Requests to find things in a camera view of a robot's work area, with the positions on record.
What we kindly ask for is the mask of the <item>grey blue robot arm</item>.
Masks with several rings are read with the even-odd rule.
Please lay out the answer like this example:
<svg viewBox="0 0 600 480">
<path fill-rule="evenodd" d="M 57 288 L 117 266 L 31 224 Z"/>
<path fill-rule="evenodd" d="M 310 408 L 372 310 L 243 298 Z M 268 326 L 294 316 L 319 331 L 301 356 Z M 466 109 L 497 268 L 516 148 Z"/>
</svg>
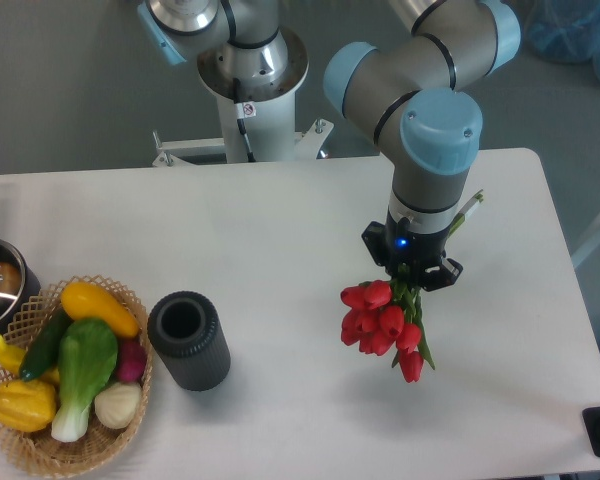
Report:
<svg viewBox="0 0 600 480">
<path fill-rule="evenodd" d="M 396 1 L 409 41 L 384 53 L 341 48 L 323 90 L 394 167 L 387 218 L 363 241 L 393 278 L 427 291 L 453 285 L 461 265 L 445 244 L 480 143 L 483 118 L 464 89 L 520 45 L 499 1 Z M 295 94 L 308 71 L 303 42 L 274 1 L 143 1 L 138 14 L 171 64 L 192 60 L 215 96 L 231 163 L 290 160 Z"/>
</svg>

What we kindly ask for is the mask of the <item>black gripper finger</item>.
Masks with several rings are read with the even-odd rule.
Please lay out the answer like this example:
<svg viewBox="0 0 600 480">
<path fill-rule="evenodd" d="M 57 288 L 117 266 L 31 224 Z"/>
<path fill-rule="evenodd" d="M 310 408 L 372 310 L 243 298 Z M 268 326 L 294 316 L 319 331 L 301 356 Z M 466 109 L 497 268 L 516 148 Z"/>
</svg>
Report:
<svg viewBox="0 0 600 480">
<path fill-rule="evenodd" d="M 429 265 L 422 265 L 416 276 L 416 284 L 427 292 L 450 287 L 456 283 L 463 266 L 452 258 L 440 256 Z"/>
<path fill-rule="evenodd" d="M 374 263 L 391 273 L 392 249 L 388 243 L 386 225 L 377 221 L 370 222 L 361 238 Z"/>
</svg>

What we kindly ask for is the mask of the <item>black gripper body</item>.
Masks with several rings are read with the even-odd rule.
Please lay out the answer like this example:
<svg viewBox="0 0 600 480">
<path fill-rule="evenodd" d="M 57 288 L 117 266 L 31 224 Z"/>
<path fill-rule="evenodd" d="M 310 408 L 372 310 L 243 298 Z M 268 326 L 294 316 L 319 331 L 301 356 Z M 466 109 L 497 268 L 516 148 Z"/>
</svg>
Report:
<svg viewBox="0 0 600 480">
<path fill-rule="evenodd" d="M 396 221 L 390 212 L 384 224 L 383 248 L 380 265 L 396 270 L 399 263 L 414 266 L 418 263 L 423 270 L 439 267 L 445 255 L 445 244 L 450 226 L 433 233 L 418 233 L 408 221 Z"/>
</svg>

